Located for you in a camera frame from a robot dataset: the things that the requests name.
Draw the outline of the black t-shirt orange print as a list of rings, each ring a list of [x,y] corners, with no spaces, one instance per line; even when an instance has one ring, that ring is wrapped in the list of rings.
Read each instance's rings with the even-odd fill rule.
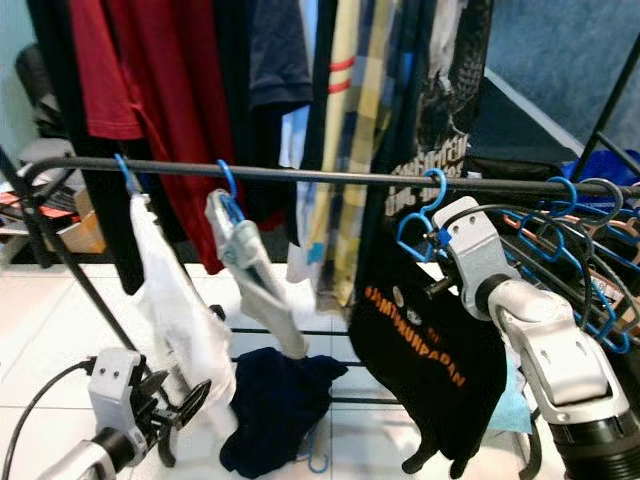
[[[507,344],[456,294],[426,296],[422,289],[433,278],[388,229],[366,230],[360,260],[349,342],[419,429],[419,447],[402,471],[416,474],[443,454],[458,479],[490,431],[507,372],[515,372]]]

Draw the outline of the white printed t-shirt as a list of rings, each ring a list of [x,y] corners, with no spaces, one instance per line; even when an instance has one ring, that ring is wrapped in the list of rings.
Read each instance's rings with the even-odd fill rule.
[[[195,415],[197,433],[224,439],[237,428],[230,401],[236,393],[236,365],[230,360],[232,332],[195,289],[186,268],[163,236],[147,195],[132,195],[129,215],[143,265],[143,284],[132,300],[150,324],[154,352],[172,381],[211,380],[204,407]]]

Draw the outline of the dark navy garment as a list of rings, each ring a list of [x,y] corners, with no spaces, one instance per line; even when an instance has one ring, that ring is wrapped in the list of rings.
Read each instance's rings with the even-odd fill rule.
[[[296,460],[303,439],[332,406],[335,379],[347,372],[333,357],[289,358],[273,347],[238,356],[230,401],[237,429],[221,447],[221,466],[256,479]]]

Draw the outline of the grey garment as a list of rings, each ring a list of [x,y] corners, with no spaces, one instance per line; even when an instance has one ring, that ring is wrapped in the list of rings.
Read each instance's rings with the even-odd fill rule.
[[[262,246],[255,221],[243,218],[236,201],[224,189],[207,197],[205,209],[212,228],[216,252],[225,269],[236,280],[243,315],[264,325],[288,358],[305,358],[308,343],[297,328],[282,280],[271,271],[268,252]]]

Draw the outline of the teal cloth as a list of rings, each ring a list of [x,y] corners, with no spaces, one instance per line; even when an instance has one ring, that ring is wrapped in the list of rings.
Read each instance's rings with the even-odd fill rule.
[[[495,404],[488,424],[489,430],[506,433],[534,434],[534,420],[529,402],[524,396],[525,380],[518,372],[507,372],[506,384]]]

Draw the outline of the black metal clothes rack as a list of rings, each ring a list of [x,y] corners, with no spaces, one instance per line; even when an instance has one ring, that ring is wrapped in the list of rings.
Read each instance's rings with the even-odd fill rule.
[[[138,163],[127,161],[132,172],[174,174],[179,177],[221,177],[219,165]],[[8,175],[18,197],[29,236],[54,241],[54,250],[82,285],[88,284],[81,266],[70,256],[63,241],[38,214],[38,200],[32,192],[33,179],[49,169],[110,170],[115,160],[105,157],[49,157],[29,164],[23,172]],[[289,183],[361,184],[371,187],[420,187],[438,192],[435,177],[356,174],[229,166],[234,178]],[[621,207],[628,198],[640,198],[640,187],[621,187],[599,178],[575,182],[580,195],[609,195]],[[552,180],[493,180],[448,178],[448,192],[442,206],[477,192],[559,195],[567,189]],[[444,275],[453,276],[460,288],[460,273],[451,253],[445,250],[449,236],[438,228],[439,246],[445,260]],[[488,303],[488,315],[476,319],[498,326],[512,340],[521,358],[538,410],[548,422],[550,436],[564,461],[570,480],[640,480],[640,413],[630,401],[605,355],[602,344],[582,330],[572,314],[566,296],[543,291],[520,275],[509,278],[495,274],[481,283],[477,305]]]

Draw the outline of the yellow plaid shirt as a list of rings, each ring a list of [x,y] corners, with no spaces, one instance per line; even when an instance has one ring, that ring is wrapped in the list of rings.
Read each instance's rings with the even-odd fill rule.
[[[323,172],[371,172],[387,63],[402,12],[403,0],[339,0],[323,115]],[[367,193],[361,184],[315,188],[308,264],[321,312],[340,314],[351,305]]]

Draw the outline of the black t-shirt white print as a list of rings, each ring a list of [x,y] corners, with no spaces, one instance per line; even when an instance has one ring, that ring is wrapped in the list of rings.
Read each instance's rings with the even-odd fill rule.
[[[463,174],[477,116],[495,0],[406,0],[396,22],[390,127],[379,174]]]

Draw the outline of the light blue white shirt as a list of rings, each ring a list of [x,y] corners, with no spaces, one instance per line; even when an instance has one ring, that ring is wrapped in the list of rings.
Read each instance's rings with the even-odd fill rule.
[[[317,42],[317,27],[319,27],[320,0],[298,0],[303,19],[303,35],[307,54],[308,73],[311,74],[312,87],[315,86],[314,64]],[[280,147],[279,165],[287,168],[301,169],[305,157],[305,141],[308,116],[311,113],[312,100],[282,118],[282,147]]]

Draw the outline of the blue bag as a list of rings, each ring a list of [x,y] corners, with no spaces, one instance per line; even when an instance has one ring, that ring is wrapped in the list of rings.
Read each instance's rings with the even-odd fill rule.
[[[617,186],[634,186],[640,182],[640,174],[630,168],[630,163],[609,150],[591,152],[577,179],[602,178]]]

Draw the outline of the navy t-shirt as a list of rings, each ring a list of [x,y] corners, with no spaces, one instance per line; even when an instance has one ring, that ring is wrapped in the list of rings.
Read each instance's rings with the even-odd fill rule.
[[[298,0],[215,0],[236,165],[279,168],[283,116],[312,101]]]

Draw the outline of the long black hanging garment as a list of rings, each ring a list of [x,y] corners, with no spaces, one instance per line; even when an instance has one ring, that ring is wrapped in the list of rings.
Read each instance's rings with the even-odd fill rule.
[[[109,157],[115,148],[106,140],[88,133],[79,68],[70,24],[69,0],[26,0],[38,50],[58,102],[61,124],[79,157]],[[120,284],[133,294],[145,282],[143,266],[129,219],[129,195],[125,178],[118,168],[83,170],[82,177],[90,192],[105,239],[106,251],[118,270]]]

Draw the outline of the red shirt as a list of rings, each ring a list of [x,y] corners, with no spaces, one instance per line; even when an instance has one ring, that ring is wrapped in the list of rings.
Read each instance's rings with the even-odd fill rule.
[[[214,0],[70,0],[87,131],[164,163],[236,163]]]

